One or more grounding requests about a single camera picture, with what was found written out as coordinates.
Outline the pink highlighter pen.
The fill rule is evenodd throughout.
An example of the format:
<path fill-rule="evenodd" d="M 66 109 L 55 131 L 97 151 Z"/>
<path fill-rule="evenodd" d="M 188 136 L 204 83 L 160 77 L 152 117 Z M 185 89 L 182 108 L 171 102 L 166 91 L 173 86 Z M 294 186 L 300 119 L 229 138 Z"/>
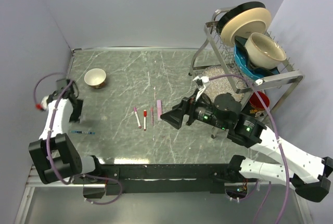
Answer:
<path fill-rule="evenodd" d="M 158 121 L 161 121 L 161 115 L 162 115 L 162 101 L 161 100 L 157 100 L 157 119 Z"/>

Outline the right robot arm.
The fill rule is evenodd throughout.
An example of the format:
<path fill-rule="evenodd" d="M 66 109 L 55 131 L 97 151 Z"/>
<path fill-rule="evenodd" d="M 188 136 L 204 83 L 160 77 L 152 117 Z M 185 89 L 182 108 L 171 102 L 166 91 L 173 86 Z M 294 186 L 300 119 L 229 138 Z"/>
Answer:
<path fill-rule="evenodd" d="M 164 112 L 161 119 L 176 129 L 194 121 L 206 123 L 226 130 L 227 138 L 248 149 L 264 154 L 275 163 L 264 163 L 234 155 L 227 168 L 217 173 L 221 179 L 236 182 L 241 179 L 259 179 L 291 187 L 302 198 L 321 202 L 329 193 L 332 173 L 332 158 L 311 155 L 282 138 L 255 118 L 241 112 L 241 104 L 229 94 L 218 95 L 213 102 L 196 99 L 196 95 L 185 97 L 181 102 Z"/>

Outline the pink thin pen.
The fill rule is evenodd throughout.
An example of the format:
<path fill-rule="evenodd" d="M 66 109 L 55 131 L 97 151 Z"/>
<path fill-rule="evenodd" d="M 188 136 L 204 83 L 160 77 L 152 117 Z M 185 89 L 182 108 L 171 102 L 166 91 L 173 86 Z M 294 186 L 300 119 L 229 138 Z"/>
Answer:
<path fill-rule="evenodd" d="M 151 121 L 151 125 L 154 126 L 154 109 L 153 109 L 153 106 L 150 108 L 150 121 Z"/>

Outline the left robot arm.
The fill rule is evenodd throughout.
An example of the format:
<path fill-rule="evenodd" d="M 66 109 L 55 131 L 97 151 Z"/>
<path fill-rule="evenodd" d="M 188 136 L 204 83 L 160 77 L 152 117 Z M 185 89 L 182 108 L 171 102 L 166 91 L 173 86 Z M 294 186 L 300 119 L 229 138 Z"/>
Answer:
<path fill-rule="evenodd" d="M 71 142 L 67 132 L 71 122 L 79 122 L 83 100 L 78 99 L 74 87 L 76 83 L 70 79 L 56 81 L 56 90 L 44 97 L 35 106 L 47 112 L 44 130 L 39 139 L 29 144 L 29 154 L 40 180 L 44 184 L 65 181 L 77 175 L 85 175 L 91 183 L 103 178 L 103 169 L 94 155 L 81 157 Z"/>

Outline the white marker pen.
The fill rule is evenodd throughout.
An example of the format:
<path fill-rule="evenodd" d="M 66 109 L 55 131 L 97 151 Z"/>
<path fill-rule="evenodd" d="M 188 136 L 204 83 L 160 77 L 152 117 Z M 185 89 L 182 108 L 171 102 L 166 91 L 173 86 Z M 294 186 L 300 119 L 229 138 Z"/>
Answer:
<path fill-rule="evenodd" d="M 144 131 L 147 129 L 147 116 L 144 116 Z"/>
<path fill-rule="evenodd" d="M 136 121 L 137 121 L 137 125 L 138 125 L 138 128 L 141 129 L 142 128 L 142 125 L 141 125 L 141 122 L 140 122 L 140 119 L 139 119 L 139 115 L 138 115 L 138 112 L 137 112 L 137 108 L 134 107 L 134 115 L 136 117 Z"/>

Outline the blue pen refill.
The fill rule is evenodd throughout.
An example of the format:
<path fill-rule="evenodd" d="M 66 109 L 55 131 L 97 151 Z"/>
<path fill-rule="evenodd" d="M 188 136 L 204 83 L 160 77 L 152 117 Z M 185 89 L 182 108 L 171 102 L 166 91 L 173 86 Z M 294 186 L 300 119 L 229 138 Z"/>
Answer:
<path fill-rule="evenodd" d="M 92 134 L 94 135 L 95 132 L 91 132 L 91 131 L 79 131 L 79 130 L 71 130 L 71 133 L 77 133 L 77 134 Z"/>

